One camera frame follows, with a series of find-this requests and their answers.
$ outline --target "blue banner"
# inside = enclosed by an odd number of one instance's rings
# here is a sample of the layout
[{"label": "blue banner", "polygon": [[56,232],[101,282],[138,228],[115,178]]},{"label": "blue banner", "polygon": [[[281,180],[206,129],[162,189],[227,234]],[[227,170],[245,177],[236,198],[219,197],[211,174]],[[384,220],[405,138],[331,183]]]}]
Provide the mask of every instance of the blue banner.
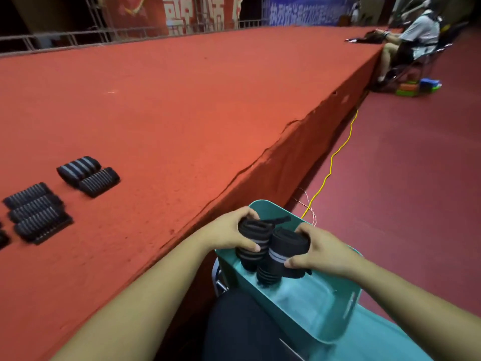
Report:
[{"label": "blue banner", "polygon": [[270,0],[269,25],[337,25],[355,0]]}]

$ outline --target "pink floor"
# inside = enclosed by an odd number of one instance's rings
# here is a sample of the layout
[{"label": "pink floor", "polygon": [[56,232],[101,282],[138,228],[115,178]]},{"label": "pink floor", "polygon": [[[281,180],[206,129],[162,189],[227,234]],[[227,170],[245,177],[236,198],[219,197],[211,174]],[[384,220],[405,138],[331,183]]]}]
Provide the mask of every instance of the pink floor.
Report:
[{"label": "pink floor", "polygon": [[[438,61],[436,94],[370,94],[314,201],[318,227],[369,260],[481,315],[481,30]],[[347,139],[346,129],[336,143]],[[312,195],[327,159],[307,184]],[[304,209],[297,205],[294,213]],[[367,295],[361,304],[384,315]]]}]

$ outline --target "red banner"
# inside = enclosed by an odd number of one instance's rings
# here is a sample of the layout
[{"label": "red banner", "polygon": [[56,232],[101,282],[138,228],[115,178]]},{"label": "red banner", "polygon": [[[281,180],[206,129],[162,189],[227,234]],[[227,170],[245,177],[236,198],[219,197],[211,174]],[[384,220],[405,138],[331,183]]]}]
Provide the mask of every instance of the red banner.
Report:
[{"label": "red banner", "polygon": [[[109,27],[150,27],[146,30],[149,36],[235,29],[241,3],[242,0],[99,0]],[[128,36],[143,33],[129,32]]]}]

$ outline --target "dark pants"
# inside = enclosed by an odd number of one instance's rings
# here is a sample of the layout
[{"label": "dark pants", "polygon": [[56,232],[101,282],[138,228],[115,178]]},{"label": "dark pants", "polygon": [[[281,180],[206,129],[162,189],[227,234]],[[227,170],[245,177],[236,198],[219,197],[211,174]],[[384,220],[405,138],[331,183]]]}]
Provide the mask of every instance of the dark pants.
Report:
[{"label": "dark pants", "polygon": [[209,316],[203,361],[286,361],[291,359],[279,340],[280,328],[240,290],[219,297]]}]

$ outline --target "red stage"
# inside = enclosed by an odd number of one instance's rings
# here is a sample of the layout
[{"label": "red stage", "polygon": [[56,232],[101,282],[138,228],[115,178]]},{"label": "red stage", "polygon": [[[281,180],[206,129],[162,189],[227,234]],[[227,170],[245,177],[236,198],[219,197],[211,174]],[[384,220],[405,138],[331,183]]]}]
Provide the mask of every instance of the red stage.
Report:
[{"label": "red stage", "polygon": [[[14,241],[0,251],[2,358],[48,358],[218,214],[286,204],[368,83],[381,47],[344,42],[364,32],[263,28],[1,59],[0,198],[46,182],[75,220],[27,245],[1,206]],[[69,188],[55,168],[84,155],[122,182],[93,200]]]}]

